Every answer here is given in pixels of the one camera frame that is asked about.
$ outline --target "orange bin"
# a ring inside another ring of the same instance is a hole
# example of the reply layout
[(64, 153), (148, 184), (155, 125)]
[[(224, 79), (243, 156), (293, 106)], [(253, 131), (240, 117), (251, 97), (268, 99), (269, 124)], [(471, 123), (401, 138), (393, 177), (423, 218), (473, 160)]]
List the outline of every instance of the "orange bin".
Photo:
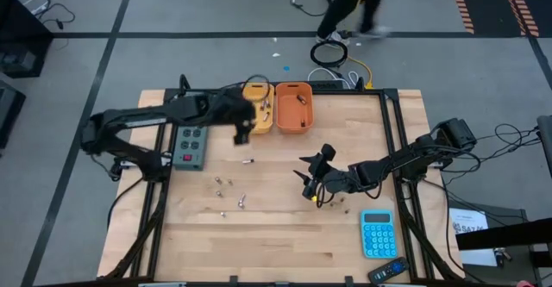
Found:
[[(306, 104), (302, 104), (298, 96), (301, 96)], [(278, 84), (276, 101), (276, 125), (283, 133), (302, 134), (312, 127), (314, 110), (310, 85), (307, 83)]]
[[(270, 108), (264, 108), (263, 110), (260, 110), (260, 105), (263, 102), (261, 101), (261, 99), (267, 94), (267, 90), (270, 90), (267, 96), (267, 100), (270, 103)], [(249, 100), (255, 101), (253, 102), (253, 104), (255, 106), (255, 117), (257, 118), (257, 120), (255, 127), (253, 128), (253, 131), (251, 131), (251, 133), (268, 133), (270, 131), (270, 127), (273, 125), (274, 86), (270, 84), (267, 89), (266, 84), (246, 84), (245, 88), (243, 88), (243, 96)], [(263, 121), (263, 118), (266, 114), (268, 114), (268, 118), (266, 121)]]

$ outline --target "white cable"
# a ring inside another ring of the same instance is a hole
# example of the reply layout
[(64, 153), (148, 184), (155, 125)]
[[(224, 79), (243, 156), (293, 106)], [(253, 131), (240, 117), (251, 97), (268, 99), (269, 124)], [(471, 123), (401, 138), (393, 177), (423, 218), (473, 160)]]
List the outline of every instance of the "white cable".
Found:
[(318, 68), (315, 68), (312, 70), (312, 72), (309, 73), (309, 76), (307, 76), (307, 82), (311, 81), (311, 76), (314, 72), (317, 72), (317, 71), (325, 71), (327, 72), (329, 75), (331, 75), (331, 77), (334, 79), (334, 80), (340, 80), (342, 82), (344, 82), (346, 85), (347, 85), (347, 88), (348, 89), (351, 89), (351, 86), (348, 84), (348, 82), (345, 80), (345, 79), (341, 79), (341, 78), (338, 78), (336, 77), (336, 75), (334, 75), (333, 72), (323, 68), (323, 67), (318, 67)]
[[(23, 6), (26, 6), (28, 3), (31, 3), (32, 1), (34, 1), (34, 0), (28, 0), (27, 2), (25, 2), (23, 4)], [(43, 11), (44, 9), (46, 9), (49, 4), (50, 4), (50, 0), (46, 0), (46, 2), (44, 2), (38, 8), (31, 10), (31, 13), (33, 15), (36, 15), (37, 13), (39, 13), (39, 12)]]

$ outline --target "remote control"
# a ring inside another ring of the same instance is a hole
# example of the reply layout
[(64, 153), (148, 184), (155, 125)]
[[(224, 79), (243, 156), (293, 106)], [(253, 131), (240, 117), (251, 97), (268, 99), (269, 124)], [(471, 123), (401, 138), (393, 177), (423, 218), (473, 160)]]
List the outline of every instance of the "remote control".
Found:
[(408, 262), (405, 257), (398, 257), (395, 260), (368, 273), (368, 279), (372, 284), (381, 284), (389, 278), (408, 270)]

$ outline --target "wooden table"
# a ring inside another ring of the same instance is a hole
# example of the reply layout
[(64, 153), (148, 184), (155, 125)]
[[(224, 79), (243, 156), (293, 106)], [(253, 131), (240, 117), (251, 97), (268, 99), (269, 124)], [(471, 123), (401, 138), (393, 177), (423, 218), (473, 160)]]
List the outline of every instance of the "wooden table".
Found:
[[(430, 131), (422, 96), (419, 90), (399, 93), (408, 141), (412, 142)], [(140, 107), (162, 104), (163, 94), (163, 90), (143, 91)], [(388, 103), (397, 145), (392, 104)], [(361, 193), (340, 193), (336, 195), (335, 206), (317, 209), (301, 196), (302, 182), (292, 172), (306, 173), (308, 165), (298, 157), (314, 155), (324, 143), (337, 151), (331, 163), (336, 168), (345, 169), (358, 161), (386, 156), (379, 99), (318, 95), (314, 107), (315, 124), (307, 134), (284, 135), (274, 126), (268, 134), (252, 135), (249, 145), (234, 147), (233, 127), (210, 128), (204, 171), (172, 171), (156, 281), (227, 282), (230, 275), (238, 275), (241, 282), (342, 283), (345, 276), (353, 276), (356, 283), (365, 283), (367, 272), (388, 260), (366, 259), (362, 253), (359, 223), (363, 209), (393, 212), (398, 255), (405, 255), (390, 178), (383, 183), (377, 200)], [(130, 141), (153, 148), (156, 131), (156, 127), (135, 129)], [(244, 165), (242, 160), (249, 158), (255, 162)], [(125, 171), (119, 193), (140, 175), (137, 169)], [(225, 183), (220, 186), (215, 177)], [(228, 178), (233, 186), (226, 184)], [(430, 171), (428, 179), (442, 182), (437, 171)], [(134, 242), (145, 189), (146, 184), (139, 185), (117, 204), (98, 275), (112, 270)], [(216, 190), (222, 192), (223, 198), (216, 195)], [(237, 206), (242, 193), (247, 195), (245, 209)], [(445, 228), (449, 228), (450, 249), (460, 263), (455, 233), (450, 224), (445, 225), (447, 211), (442, 190), (420, 184), (418, 194), (431, 243), (449, 260), (445, 242)], [(413, 235), (412, 239), (418, 276), (422, 277), (419, 245)], [(141, 273), (146, 271), (149, 247), (147, 243)], [(391, 282), (408, 280), (405, 272)]]

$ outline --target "small metal part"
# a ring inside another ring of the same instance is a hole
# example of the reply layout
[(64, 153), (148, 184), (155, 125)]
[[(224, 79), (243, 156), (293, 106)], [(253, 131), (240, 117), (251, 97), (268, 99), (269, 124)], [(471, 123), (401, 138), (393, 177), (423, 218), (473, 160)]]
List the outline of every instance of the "small metal part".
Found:
[(303, 104), (306, 105), (307, 101), (304, 99), (304, 97), (301, 97), (300, 95), (297, 95), (297, 99)]

